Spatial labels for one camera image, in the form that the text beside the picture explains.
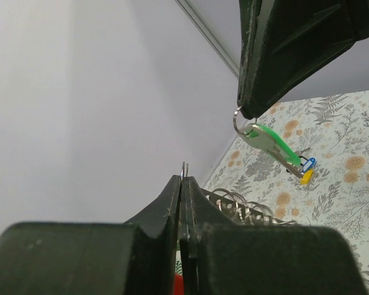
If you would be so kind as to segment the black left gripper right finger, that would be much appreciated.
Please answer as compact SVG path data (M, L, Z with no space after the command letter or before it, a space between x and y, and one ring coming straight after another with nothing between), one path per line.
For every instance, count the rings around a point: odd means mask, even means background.
M180 250L185 294L366 294L349 245L334 229L240 225L204 195L181 184Z

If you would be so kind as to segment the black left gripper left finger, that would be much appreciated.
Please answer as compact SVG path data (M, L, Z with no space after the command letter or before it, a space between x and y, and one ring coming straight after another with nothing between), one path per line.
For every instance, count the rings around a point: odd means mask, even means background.
M0 294L172 294L181 178L122 224L20 222L0 235Z

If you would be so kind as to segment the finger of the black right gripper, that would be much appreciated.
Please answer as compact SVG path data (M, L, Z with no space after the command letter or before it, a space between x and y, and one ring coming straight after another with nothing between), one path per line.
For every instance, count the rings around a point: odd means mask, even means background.
M239 1L241 50L237 92L237 105L244 116L260 116L259 107L252 101L254 77L252 74L252 56L263 1Z
M252 101L264 114L299 83L369 38L369 1L263 1L258 20Z

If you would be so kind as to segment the silver keys bunch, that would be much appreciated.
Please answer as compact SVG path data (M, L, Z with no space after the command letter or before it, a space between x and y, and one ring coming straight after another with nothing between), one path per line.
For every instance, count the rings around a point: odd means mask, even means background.
M235 192L220 188L205 190L193 177L185 174L186 167L183 165L181 173L176 176L180 229L196 230L204 224L287 228L300 226L296 221L273 217L268 207L257 202L247 202Z

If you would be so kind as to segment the green key tag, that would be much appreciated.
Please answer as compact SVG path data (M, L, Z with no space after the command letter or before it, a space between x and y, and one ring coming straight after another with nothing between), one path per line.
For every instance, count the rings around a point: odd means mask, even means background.
M303 172L301 171L301 160L286 142L273 130L264 125L253 124L246 125L239 129L237 126L237 116L242 109L239 106L233 115L234 129L237 134L251 147L259 149L274 160L281 163L290 173L301 179Z

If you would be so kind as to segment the red handled carabiner keyring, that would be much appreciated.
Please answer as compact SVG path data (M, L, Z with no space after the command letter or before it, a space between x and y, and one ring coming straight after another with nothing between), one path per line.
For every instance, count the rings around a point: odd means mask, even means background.
M184 295L183 276L177 273L174 277L173 295Z

